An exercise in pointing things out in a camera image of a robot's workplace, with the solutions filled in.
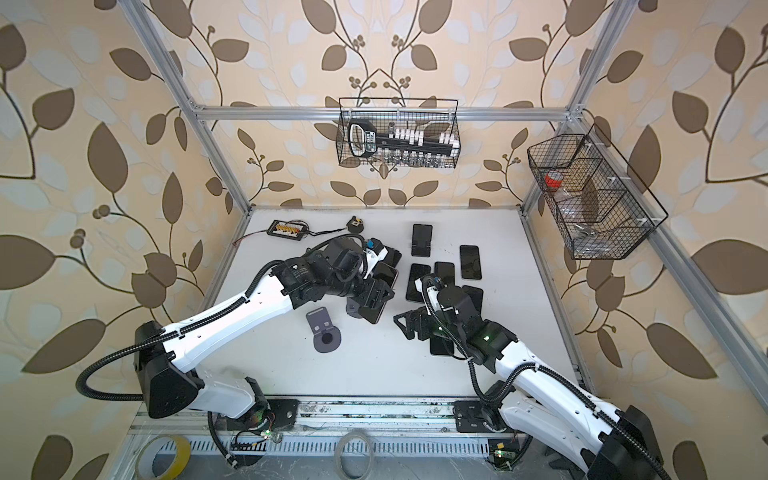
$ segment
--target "tape roll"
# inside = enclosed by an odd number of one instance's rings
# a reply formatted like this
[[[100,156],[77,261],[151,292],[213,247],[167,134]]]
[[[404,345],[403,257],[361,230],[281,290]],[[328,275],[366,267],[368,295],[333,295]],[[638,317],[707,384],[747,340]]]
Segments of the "tape roll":
[[[176,445],[176,456],[165,472],[155,476],[152,464],[158,452],[168,443]],[[136,458],[136,478],[138,480],[173,480],[184,470],[190,461],[190,442],[180,435],[159,435],[147,443]]]

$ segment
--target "aluminum frame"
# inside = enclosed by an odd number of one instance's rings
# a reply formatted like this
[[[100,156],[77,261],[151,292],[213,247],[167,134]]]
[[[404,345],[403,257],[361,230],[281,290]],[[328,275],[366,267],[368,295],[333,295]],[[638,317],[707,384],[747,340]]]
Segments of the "aluminum frame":
[[[216,143],[214,133],[193,110],[192,96],[187,90],[187,86],[179,71],[176,69],[174,61],[170,58],[170,54],[168,54],[163,42],[154,30],[144,4],[141,3],[141,0],[120,0],[119,3],[128,23],[133,27],[136,36],[139,37],[141,44],[147,49],[147,53],[149,53],[157,70],[160,72],[160,76],[165,80],[165,84],[178,104],[182,115],[186,118],[187,124],[197,139],[200,140],[200,143],[202,143],[211,164],[221,176],[224,186],[227,187],[232,195],[234,204],[237,205],[241,212],[249,211],[250,202],[240,188],[240,184],[237,182],[234,173]]]

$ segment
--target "black cable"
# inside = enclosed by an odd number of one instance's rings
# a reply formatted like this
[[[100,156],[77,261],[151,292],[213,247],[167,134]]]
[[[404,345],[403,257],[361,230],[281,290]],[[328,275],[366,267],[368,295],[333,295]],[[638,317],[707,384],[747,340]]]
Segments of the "black cable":
[[[214,441],[214,445],[219,450],[219,452],[221,452],[221,455],[224,456],[224,459],[227,460],[227,463],[230,464],[232,468],[237,468],[237,460],[227,451],[227,449],[224,447],[224,444],[221,442],[221,439],[219,438],[219,434],[216,433],[213,412],[208,412],[208,432],[210,433],[210,439]]]

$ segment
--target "black wire basket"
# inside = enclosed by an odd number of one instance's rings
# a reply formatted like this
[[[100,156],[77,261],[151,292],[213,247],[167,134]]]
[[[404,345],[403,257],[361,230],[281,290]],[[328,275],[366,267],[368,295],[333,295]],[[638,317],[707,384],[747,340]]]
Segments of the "black wire basket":
[[[606,136],[594,129],[531,146],[528,164],[571,257],[621,260],[669,214],[621,152],[627,170],[617,173],[598,147]],[[632,190],[649,194],[657,211],[648,211]]]
[[[340,98],[339,165],[455,168],[462,149],[457,110],[458,100],[444,98]]]

